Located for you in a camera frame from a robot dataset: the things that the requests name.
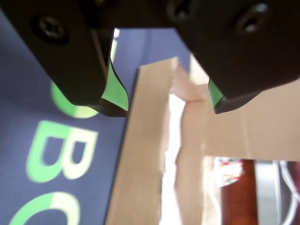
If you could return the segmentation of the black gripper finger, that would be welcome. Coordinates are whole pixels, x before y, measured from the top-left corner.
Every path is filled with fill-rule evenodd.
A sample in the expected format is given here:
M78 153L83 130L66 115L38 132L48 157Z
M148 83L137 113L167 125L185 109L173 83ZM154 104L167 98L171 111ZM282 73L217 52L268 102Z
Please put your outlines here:
M66 99L126 117L128 93L112 59L113 29L95 28L95 0L3 0L0 8Z

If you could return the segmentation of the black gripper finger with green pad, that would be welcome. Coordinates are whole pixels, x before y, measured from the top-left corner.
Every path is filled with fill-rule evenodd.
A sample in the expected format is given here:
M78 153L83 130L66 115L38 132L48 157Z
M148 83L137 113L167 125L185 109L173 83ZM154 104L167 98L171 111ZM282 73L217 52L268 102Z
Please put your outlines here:
M297 0L170 0L167 15L229 100L300 76Z

